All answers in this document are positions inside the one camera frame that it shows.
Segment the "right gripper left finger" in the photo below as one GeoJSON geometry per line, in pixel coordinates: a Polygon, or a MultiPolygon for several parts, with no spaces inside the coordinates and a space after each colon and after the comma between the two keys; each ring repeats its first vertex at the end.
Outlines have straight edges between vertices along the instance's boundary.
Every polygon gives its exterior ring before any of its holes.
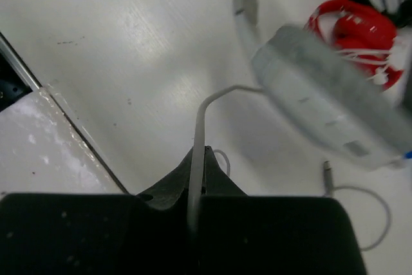
{"type": "Polygon", "coordinates": [[[140,194],[8,193],[2,274],[183,274],[191,156],[140,194]]]}

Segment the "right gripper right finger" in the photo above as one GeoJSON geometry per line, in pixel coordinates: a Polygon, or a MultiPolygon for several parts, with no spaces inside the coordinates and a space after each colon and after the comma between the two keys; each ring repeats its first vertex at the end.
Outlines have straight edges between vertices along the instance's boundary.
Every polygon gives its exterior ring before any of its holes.
{"type": "Polygon", "coordinates": [[[343,206],[313,196],[201,196],[194,274],[365,274],[343,206]]]}

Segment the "white grey headphones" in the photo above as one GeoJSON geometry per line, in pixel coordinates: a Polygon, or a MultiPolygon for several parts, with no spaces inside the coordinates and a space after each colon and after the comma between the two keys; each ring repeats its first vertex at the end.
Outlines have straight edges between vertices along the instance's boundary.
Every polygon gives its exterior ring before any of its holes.
{"type": "Polygon", "coordinates": [[[281,26],[263,42],[258,0],[232,0],[238,37],[263,92],[316,144],[376,169],[411,156],[411,118],[313,32],[281,26]]]}

